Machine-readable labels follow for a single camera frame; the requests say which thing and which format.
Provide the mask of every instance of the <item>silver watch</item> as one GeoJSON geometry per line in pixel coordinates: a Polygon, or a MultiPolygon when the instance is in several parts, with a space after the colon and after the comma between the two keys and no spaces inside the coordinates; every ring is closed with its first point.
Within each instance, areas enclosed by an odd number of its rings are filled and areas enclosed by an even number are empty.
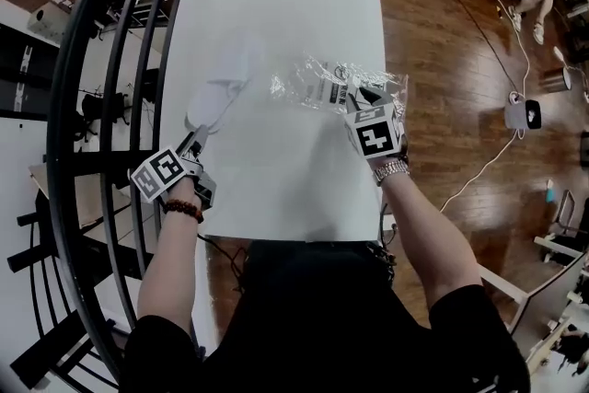
{"type": "Polygon", "coordinates": [[[398,172],[403,172],[404,174],[409,175],[409,167],[400,159],[389,161],[384,166],[376,168],[374,171],[376,185],[380,187],[380,184],[385,177],[397,174],[398,172]]]}

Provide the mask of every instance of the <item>brown bracelet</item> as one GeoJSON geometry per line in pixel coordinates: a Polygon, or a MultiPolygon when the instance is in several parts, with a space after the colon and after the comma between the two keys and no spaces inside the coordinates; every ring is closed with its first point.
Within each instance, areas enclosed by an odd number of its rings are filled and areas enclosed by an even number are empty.
{"type": "Polygon", "coordinates": [[[196,205],[193,205],[192,203],[188,202],[183,202],[182,200],[168,200],[164,205],[164,212],[184,213],[188,216],[196,218],[196,221],[198,221],[199,223],[202,223],[204,221],[204,218],[202,217],[202,212],[196,207],[196,205]]]}

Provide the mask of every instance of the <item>black metal railing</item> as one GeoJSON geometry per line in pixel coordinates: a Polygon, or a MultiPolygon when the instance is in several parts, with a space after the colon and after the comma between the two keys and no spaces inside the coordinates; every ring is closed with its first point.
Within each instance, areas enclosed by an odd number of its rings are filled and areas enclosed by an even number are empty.
{"type": "MultiPolygon", "coordinates": [[[[88,40],[94,28],[94,14],[98,0],[76,0],[67,30],[62,39],[59,57],[55,66],[52,98],[47,132],[47,174],[52,227],[59,257],[63,265],[64,279],[71,292],[77,315],[89,335],[100,359],[118,381],[122,356],[116,346],[108,321],[103,317],[94,291],[94,283],[88,273],[82,253],[81,230],[78,221],[75,177],[98,173],[104,218],[104,229],[110,257],[110,265],[119,291],[122,306],[129,325],[133,328],[136,315],[133,310],[127,284],[121,269],[118,251],[117,229],[113,208],[113,174],[135,169],[159,147],[161,107],[166,78],[166,65],[172,31],[179,8],[179,0],[173,0],[167,24],[161,63],[156,82],[153,137],[151,149],[140,148],[142,116],[142,85],[151,51],[157,15],[163,0],[153,0],[145,24],[141,50],[137,60],[137,72],[133,88],[130,143],[127,151],[112,150],[112,101],[114,100],[122,51],[127,32],[132,24],[133,6],[136,0],[125,0],[116,28],[110,60],[104,82],[103,109],[100,122],[99,151],[94,153],[74,152],[73,116],[75,114],[78,88],[82,74],[88,40]]],[[[138,190],[131,183],[133,232],[139,272],[143,276],[148,263],[145,249],[141,200],[138,190]]],[[[160,227],[160,210],[155,205],[156,232],[160,227]]]]}

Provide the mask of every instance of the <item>clear plastic bag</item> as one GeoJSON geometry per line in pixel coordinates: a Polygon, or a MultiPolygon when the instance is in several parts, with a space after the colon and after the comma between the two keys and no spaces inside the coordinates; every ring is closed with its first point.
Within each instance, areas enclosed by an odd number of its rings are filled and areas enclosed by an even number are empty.
{"type": "Polygon", "coordinates": [[[286,75],[271,78],[271,97],[315,110],[346,114],[346,95],[353,94],[361,110],[371,108],[359,87],[374,87],[390,94],[401,121],[407,107],[406,75],[366,71],[353,63],[320,62],[306,55],[294,61],[286,75]]]}

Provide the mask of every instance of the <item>ar tag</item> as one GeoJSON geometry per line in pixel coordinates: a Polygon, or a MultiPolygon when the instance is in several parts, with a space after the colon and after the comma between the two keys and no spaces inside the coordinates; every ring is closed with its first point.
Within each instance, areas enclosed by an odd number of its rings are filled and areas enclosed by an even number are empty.
{"type": "Polygon", "coordinates": [[[169,146],[148,157],[131,179],[146,201],[152,202],[187,173],[181,159],[169,146]]]}
{"type": "Polygon", "coordinates": [[[400,152],[404,129],[393,103],[349,113],[345,121],[353,147],[366,159],[400,152]]]}

